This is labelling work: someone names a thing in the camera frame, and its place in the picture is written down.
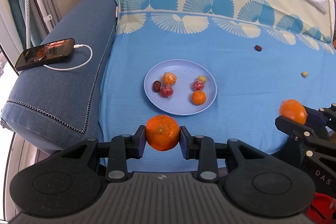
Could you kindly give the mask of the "small orange tangerine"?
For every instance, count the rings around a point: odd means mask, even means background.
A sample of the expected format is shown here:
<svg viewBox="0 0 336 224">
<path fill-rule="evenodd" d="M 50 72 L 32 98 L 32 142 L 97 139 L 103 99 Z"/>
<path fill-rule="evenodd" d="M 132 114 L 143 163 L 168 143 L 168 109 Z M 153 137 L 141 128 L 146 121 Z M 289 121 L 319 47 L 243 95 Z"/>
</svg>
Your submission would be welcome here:
<svg viewBox="0 0 336 224">
<path fill-rule="evenodd" d="M 197 106 L 204 104 L 206 99 L 207 96 L 202 90 L 196 90 L 191 95 L 191 102 Z"/>
</svg>

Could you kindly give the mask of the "pink-red fruit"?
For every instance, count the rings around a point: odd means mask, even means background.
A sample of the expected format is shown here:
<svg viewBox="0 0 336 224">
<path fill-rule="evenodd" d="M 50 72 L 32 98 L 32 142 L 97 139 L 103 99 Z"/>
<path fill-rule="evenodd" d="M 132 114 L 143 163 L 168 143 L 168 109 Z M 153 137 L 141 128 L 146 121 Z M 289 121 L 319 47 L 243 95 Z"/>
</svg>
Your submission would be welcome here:
<svg viewBox="0 0 336 224">
<path fill-rule="evenodd" d="M 192 84 L 192 88 L 194 91 L 202 91 L 205 88 L 205 83 L 200 80 L 195 80 Z"/>
</svg>

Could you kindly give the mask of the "red fruit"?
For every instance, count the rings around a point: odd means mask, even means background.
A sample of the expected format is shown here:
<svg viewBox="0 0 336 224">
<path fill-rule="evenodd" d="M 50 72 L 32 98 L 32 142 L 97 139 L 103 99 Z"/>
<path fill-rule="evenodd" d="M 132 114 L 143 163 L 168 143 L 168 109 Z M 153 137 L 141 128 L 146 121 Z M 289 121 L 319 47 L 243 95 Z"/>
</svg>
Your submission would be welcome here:
<svg viewBox="0 0 336 224">
<path fill-rule="evenodd" d="M 173 95 L 173 88 L 171 85 L 164 85 L 163 87 L 161 87 L 161 90 L 160 90 L 160 95 L 161 97 L 163 98 L 169 98 Z"/>
</svg>

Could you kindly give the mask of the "yellow-green round fruit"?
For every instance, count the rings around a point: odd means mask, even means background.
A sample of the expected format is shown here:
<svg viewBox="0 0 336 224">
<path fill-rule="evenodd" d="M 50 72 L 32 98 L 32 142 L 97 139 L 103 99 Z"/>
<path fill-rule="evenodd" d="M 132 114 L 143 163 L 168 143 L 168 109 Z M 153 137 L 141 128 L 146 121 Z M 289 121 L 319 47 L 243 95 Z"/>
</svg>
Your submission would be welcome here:
<svg viewBox="0 0 336 224">
<path fill-rule="evenodd" d="M 201 81 L 201 82 L 203 82 L 203 83 L 206 83 L 206 82 L 207 82 L 207 79 L 206 79 L 205 76 L 198 76 L 197 80 L 198 80 L 198 81 Z"/>
</svg>

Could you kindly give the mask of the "orange fruit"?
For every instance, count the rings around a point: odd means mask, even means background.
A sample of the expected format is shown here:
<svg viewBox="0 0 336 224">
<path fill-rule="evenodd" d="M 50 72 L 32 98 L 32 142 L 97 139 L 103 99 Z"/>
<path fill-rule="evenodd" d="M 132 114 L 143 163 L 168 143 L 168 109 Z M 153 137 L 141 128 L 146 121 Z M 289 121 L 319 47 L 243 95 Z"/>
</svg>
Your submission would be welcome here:
<svg viewBox="0 0 336 224">
<path fill-rule="evenodd" d="M 177 76 L 171 72 L 165 72 L 162 76 L 162 83 L 164 85 L 174 85 L 177 82 Z"/>
</svg>

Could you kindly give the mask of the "large orange tangerine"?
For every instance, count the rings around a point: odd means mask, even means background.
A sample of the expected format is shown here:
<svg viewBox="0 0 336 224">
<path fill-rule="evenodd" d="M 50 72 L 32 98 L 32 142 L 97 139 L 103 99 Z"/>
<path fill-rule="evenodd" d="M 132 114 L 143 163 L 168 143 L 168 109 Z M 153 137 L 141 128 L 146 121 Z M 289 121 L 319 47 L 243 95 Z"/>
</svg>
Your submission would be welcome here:
<svg viewBox="0 0 336 224">
<path fill-rule="evenodd" d="M 179 142 L 179 125 L 170 116 L 156 115 L 147 121 L 145 127 L 146 141 L 157 151 L 171 150 Z"/>
</svg>

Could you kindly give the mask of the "dark red jujube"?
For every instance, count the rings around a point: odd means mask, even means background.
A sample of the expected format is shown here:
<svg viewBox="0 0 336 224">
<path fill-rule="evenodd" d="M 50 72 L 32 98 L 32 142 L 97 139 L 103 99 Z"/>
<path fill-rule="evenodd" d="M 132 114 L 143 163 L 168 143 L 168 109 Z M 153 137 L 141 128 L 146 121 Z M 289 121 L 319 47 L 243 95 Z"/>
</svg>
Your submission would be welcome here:
<svg viewBox="0 0 336 224">
<path fill-rule="evenodd" d="M 154 81 L 152 85 L 152 90 L 155 93 L 159 93 L 161 90 L 161 82 L 159 80 Z"/>
<path fill-rule="evenodd" d="M 262 51 L 262 47 L 258 45 L 255 45 L 254 49 L 258 52 Z"/>
</svg>

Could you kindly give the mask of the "blue patterned sofa cover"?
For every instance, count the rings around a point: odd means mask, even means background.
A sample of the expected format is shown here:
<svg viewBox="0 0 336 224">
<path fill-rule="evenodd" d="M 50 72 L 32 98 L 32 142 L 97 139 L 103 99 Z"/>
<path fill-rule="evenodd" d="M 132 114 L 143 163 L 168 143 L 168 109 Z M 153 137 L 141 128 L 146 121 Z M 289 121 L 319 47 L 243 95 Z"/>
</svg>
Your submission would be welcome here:
<svg viewBox="0 0 336 224">
<path fill-rule="evenodd" d="M 100 141 L 131 134 L 160 113 L 143 82 L 152 67 L 172 59 L 195 62 L 213 75 L 213 104 L 177 122 L 216 141 L 238 138 L 274 153 L 286 141 L 274 126 L 283 100 L 312 108 L 335 102 L 332 0 L 326 12 L 306 0 L 116 2 L 117 34 L 101 85 Z"/>
</svg>

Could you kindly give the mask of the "small orange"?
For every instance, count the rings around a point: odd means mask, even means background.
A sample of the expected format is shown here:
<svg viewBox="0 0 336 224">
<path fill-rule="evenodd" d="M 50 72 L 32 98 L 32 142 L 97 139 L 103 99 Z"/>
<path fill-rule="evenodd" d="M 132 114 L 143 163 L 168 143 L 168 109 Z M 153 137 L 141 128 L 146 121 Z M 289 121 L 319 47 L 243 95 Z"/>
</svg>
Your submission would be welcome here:
<svg viewBox="0 0 336 224">
<path fill-rule="evenodd" d="M 299 124 L 305 124 L 308 116 L 304 106 L 294 99 L 282 101 L 279 115 Z"/>
</svg>

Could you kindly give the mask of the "red sleeve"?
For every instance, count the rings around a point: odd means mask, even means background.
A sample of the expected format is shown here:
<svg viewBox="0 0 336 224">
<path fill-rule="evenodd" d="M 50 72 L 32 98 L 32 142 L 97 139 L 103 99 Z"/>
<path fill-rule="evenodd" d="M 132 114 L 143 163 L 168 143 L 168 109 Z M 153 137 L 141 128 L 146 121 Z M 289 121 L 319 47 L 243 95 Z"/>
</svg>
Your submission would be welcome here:
<svg viewBox="0 0 336 224">
<path fill-rule="evenodd" d="M 317 224 L 335 223 L 335 198 L 315 193 L 306 215 Z"/>
</svg>

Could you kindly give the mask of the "light blue round plate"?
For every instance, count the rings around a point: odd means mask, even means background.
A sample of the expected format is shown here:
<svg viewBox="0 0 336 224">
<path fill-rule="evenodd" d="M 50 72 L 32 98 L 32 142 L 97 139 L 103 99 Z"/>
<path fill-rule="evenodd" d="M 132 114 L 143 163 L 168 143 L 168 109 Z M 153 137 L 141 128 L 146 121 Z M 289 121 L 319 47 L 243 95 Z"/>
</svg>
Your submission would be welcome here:
<svg viewBox="0 0 336 224">
<path fill-rule="evenodd" d="M 163 97 L 160 93 L 153 91 L 155 80 L 162 80 L 165 73 L 173 73 L 177 77 L 176 83 L 172 86 L 173 94 Z M 201 105 L 192 102 L 192 83 L 199 76 L 206 78 L 204 93 L 206 100 Z M 211 73 L 201 65 L 187 60 L 167 60 L 152 67 L 146 74 L 143 88 L 149 101 L 160 110 L 180 116 L 198 114 L 209 108 L 217 96 L 217 84 Z"/>
</svg>

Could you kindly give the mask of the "black smartphone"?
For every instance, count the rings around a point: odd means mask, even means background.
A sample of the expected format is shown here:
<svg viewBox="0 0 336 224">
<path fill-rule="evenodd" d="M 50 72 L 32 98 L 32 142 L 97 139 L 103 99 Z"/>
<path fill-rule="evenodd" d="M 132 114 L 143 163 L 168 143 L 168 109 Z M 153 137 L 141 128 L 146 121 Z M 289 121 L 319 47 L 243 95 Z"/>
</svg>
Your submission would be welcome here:
<svg viewBox="0 0 336 224">
<path fill-rule="evenodd" d="M 74 45 L 74 38 L 68 38 L 26 49 L 19 55 L 15 69 L 19 72 L 66 59 L 71 55 Z"/>
</svg>

